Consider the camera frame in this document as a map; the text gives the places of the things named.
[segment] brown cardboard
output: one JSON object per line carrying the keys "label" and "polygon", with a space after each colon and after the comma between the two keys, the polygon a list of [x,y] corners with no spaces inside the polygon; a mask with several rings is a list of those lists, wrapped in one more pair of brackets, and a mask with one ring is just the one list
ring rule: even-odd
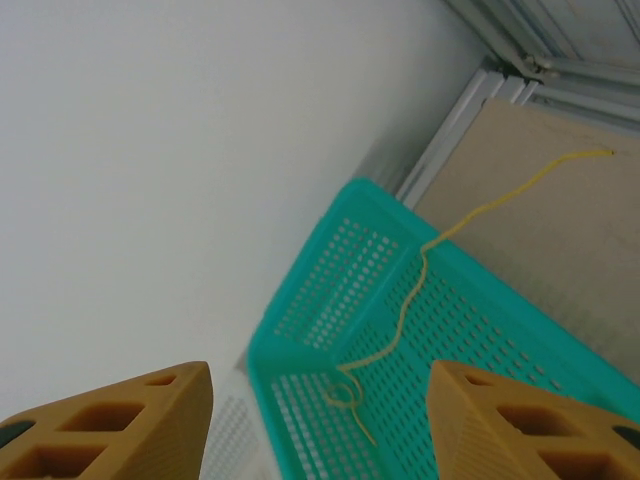
{"label": "brown cardboard", "polygon": [[454,243],[640,383],[640,140],[489,101],[415,211],[439,230],[581,150]]}

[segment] metal frame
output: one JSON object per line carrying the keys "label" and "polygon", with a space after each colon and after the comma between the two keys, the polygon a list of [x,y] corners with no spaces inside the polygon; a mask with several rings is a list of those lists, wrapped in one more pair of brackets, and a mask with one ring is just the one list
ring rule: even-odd
{"label": "metal frame", "polygon": [[478,70],[405,179],[396,198],[409,208],[418,203],[488,98],[502,98],[521,105],[530,98],[536,85],[537,82],[528,82],[520,77],[505,78],[496,71]]}
{"label": "metal frame", "polygon": [[396,198],[408,208],[415,207],[489,98],[548,110],[623,135],[640,136],[640,106],[610,100],[607,96],[606,90],[601,95],[585,95],[480,69],[405,179]]}

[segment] yellow cord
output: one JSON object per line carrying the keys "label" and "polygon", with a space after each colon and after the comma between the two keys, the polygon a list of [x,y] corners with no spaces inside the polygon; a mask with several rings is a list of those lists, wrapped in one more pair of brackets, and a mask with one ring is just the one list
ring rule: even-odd
{"label": "yellow cord", "polygon": [[[411,289],[409,294],[406,296],[404,302],[402,303],[402,307],[400,308],[400,313],[398,315],[398,326],[396,327],[395,336],[393,337],[389,345],[379,350],[378,352],[372,355],[369,355],[368,357],[361,358],[360,360],[338,365],[337,367],[338,371],[344,374],[351,381],[351,383],[355,385],[356,393],[354,394],[352,388],[349,385],[344,383],[337,383],[334,385],[330,385],[329,388],[327,388],[327,390],[325,391],[325,395],[324,395],[327,403],[329,405],[333,405],[339,408],[349,408],[353,414],[353,418],[355,419],[360,429],[367,436],[369,441],[374,446],[377,446],[376,440],[373,438],[373,435],[371,435],[371,432],[369,432],[367,427],[362,423],[362,420],[360,420],[360,417],[358,415],[357,408],[360,405],[362,405],[362,403],[364,402],[364,390],[362,389],[362,385],[360,384],[358,379],[351,372],[358,368],[371,365],[372,363],[377,362],[381,358],[386,357],[391,352],[393,352],[395,348],[398,346],[398,343],[400,343],[400,339],[402,338],[402,329],[404,327],[404,322],[407,317],[407,311],[409,310],[409,306],[411,305],[411,302],[413,301],[415,296],[418,294],[420,289],[423,287],[424,282],[427,279],[427,272],[429,270],[429,264],[427,261],[427,252],[437,247],[442,242],[448,240],[450,237],[452,237],[456,233],[458,233],[462,228],[464,228],[469,222],[471,222],[471,220],[473,220],[478,215],[486,213],[489,210],[493,210],[494,208],[507,203],[514,197],[517,197],[521,193],[526,192],[531,187],[533,187],[536,183],[538,183],[545,175],[550,173],[552,170],[554,170],[564,162],[568,160],[577,159],[577,158],[609,156],[614,154],[615,152],[613,150],[594,150],[594,151],[588,151],[588,152],[568,153],[566,155],[563,155],[562,157],[557,158],[553,162],[549,163],[546,167],[544,167],[542,170],[536,173],[533,177],[531,177],[531,179],[526,183],[522,184],[515,190],[507,193],[506,195],[503,195],[502,197],[492,202],[486,203],[484,205],[481,205],[473,209],[470,213],[468,213],[462,220],[460,220],[452,228],[445,231],[444,233],[441,233],[435,239],[430,240],[424,245],[422,245],[420,247],[420,255],[422,257],[422,269],[420,271],[420,277],[418,278],[418,281],[416,282],[415,286]],[[347,393],[349,397],[349,401],[337,400],[331,396],[333,392],[340,389],[344,390]]]}

